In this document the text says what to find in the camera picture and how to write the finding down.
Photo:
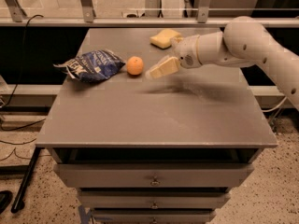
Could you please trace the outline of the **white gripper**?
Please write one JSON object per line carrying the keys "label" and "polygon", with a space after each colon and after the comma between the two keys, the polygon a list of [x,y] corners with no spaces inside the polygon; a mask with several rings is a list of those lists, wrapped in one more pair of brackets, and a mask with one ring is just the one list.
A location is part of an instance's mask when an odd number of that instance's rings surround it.
{"label": "white gripper", "polygon": [[179,70],[180,65],[186,69],[199,68],[200,62],[197,54],[198,39],[198,35],[171,38],[171,46],[176,57],[165,56],[162,58],[146,72],[146,78],[156,79],[174,74]]}

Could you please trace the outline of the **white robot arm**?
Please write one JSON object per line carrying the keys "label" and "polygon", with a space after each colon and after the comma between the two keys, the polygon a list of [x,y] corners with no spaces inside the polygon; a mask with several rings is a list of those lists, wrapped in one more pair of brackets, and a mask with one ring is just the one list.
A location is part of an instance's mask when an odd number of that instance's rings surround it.
{"label": "white robot arm", "polygon": [[165,77],[181,67],[192,69],[206,64],[224,67],[257,65],[299,109],[299,56],[281,46],[253,18],[237,17],[222,31],[173,37],[170,43],[173,54],[153,65],[146,73],[147,78]]}

